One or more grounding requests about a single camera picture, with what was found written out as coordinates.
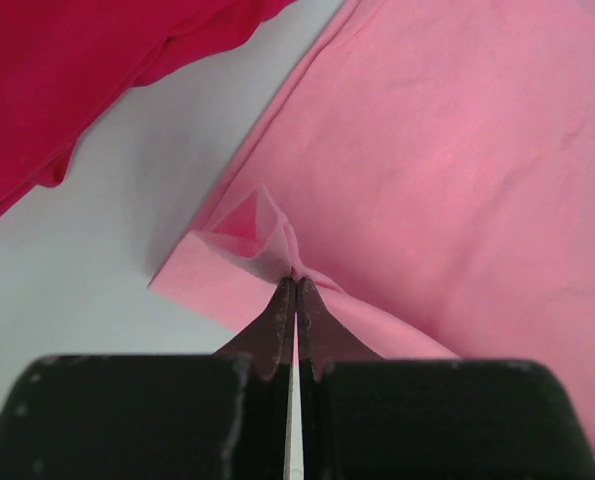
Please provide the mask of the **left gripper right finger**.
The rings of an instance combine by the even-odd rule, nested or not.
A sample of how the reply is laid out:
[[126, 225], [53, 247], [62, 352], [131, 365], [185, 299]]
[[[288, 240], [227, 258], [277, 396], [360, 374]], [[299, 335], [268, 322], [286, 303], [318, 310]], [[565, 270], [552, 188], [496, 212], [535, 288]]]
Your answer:
[[526, 360], [385, 360], [296, 288], [308, 479], [595, 479], [569, 397]]

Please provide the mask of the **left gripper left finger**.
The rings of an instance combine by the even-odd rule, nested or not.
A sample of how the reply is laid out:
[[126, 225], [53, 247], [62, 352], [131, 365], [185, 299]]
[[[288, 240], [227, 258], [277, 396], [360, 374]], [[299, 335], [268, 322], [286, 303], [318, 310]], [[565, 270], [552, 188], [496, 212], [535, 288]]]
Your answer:
[[281, 479], [296, 285], [211, 355], [53, 355], [0, 411], [0, 479]]

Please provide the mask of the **pink t shirt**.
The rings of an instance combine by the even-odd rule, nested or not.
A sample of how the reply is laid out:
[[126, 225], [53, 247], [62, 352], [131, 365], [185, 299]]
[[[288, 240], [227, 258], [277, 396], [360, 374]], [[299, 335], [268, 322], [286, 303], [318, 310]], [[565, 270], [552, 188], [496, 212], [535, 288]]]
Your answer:
[[348, 1], [151, 281], [231, 330], [285, 276], [380, 355], [536, 360], [595, 454], [595, 1]]

